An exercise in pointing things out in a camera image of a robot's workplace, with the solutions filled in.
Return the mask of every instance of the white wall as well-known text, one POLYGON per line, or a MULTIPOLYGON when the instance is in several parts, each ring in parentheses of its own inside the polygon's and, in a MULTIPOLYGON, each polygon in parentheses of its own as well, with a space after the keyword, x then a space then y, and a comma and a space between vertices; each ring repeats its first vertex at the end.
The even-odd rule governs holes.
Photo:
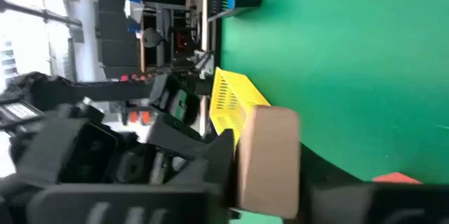
POLYGON ((139 136, 140 142, 145 142, 150 130, 150 126, 142 126, 139 123, 129 123, 127 126, 124 126, 121 122, 108 122, 106 125, 110 126, 114 131, 135 132, 139 136))
POLYGON ((15 173, 14 164, 9 158, 9 135, 0 132, 0 178, 15 173))
POLYGON ((75 44, 75 63, 79 81, 101 81, 106 76, 98 62, 93 0, 70 2, 70 15, 83 23, 84 43, 75 44))

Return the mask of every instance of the beige box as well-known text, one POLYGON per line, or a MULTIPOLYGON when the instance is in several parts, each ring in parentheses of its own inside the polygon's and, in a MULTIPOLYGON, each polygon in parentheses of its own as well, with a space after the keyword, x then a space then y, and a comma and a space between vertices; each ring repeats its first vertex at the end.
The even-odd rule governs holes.
POLYGON ((257 106, 240 137, 238 207, 294 218, 299 204, 300 121, 282 107, 257 106))

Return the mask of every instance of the green mat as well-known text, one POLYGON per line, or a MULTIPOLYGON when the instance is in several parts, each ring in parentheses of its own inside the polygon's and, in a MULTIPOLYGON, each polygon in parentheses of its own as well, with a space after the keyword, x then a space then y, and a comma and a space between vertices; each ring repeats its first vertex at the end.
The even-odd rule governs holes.
POLYGON ((449 0, 264 0, 224 20, 222 52, 335 165, 449 182, 449 0))

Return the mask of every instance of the yellow plastic crate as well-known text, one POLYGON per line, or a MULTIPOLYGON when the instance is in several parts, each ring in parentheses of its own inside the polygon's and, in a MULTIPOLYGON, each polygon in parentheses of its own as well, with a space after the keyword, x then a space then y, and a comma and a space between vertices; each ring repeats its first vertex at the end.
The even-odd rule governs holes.
POLYGON ((215 69, 209 115, 218 134, 233 129, 237 144, 246 115, 254 105, 270 104, 247 76, 215 69))

